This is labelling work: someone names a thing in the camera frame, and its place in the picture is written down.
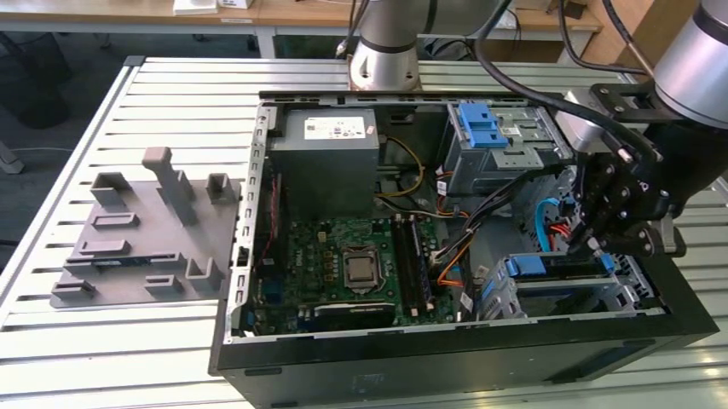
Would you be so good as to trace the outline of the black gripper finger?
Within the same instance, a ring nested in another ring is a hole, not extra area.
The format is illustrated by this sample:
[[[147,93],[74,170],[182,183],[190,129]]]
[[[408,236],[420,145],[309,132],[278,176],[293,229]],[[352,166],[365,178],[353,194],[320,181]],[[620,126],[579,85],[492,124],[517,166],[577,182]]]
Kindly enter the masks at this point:
[[[584,256],[595,251],[640,253],[640,224],[630,219],[630,203],[638,194],[635,170],[639,165],[611,153],[577,155],[572,196],[577,202],[576,225],[568,239],[568,253]]]
[[[668,214],[658,221],[627,223],[610,229],[598,239],[604,251],[620,255],[683,257],[687,244]]]

